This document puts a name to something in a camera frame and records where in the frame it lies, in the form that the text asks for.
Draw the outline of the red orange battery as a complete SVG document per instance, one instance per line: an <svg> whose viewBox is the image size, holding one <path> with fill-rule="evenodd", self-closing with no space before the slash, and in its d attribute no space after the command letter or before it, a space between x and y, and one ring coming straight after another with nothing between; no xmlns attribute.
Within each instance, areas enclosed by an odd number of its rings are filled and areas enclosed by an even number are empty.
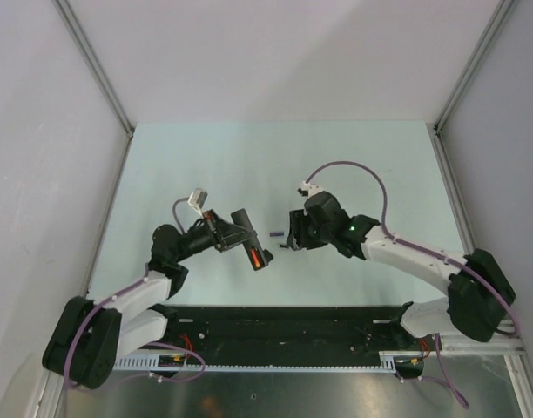
<svg viewBox="0 0 533 418"><path fill-rule="evenodd" d="M253 261L253 268L255 270L261 269L263 264L262 264L262 259L260 257L260 252L258 251L258 249L255 247L252 247L250 250L250 255Z"/></svg>

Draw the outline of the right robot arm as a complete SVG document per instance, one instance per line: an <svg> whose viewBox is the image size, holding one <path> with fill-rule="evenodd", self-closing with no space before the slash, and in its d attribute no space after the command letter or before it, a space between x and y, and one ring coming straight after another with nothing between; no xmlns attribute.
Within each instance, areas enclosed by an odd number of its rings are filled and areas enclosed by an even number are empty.
<svg viewBox="0 0 533 418"><path fill-rule="evenodd" d="M442 293L429 302L408 302L391 320L389 338L410 349L421 337L458 331L479 342L498 333L516 299L496 259L489 252L447 253L406 244L366 215L349 216L334 195L318 192L303 208L289 213L287 246L313 250L331 245L346 258L381 263L408 273Z"/></svg>

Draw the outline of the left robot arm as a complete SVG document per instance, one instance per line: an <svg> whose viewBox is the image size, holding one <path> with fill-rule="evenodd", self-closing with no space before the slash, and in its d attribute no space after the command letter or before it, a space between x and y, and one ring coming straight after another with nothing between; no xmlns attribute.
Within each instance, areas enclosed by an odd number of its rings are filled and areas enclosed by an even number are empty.
<svg viewBox="0 0 533 418"><path fill-rule="evenodd" d="M44 350L43 368L62 376L70 387L97 389L117 360L147 345L174 346L180 327L156 306L185 284L188 270L182 261L205 250L225 253L238 246L255 271L273 260L244 209L233 212L230 220L205 211L184 233L169 224L157 227L140 278L101 300L75 296L65 304Z"/></svg>

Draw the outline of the black remote control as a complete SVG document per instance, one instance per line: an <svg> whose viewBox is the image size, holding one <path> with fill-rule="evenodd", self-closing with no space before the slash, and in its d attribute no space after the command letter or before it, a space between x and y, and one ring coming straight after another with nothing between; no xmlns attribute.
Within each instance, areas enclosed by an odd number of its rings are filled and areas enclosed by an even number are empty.
<svg viewBox="0 0 533 418"><path fill-rule="evenodd" d="M267 267L273 260L273 255L260 244L257 232L254 230L246 210L239 209L236 212L232 212L231 218L236 226L241 226L250 233L250 237L243 243L243 247L253 270L259 271Z"/></svg>

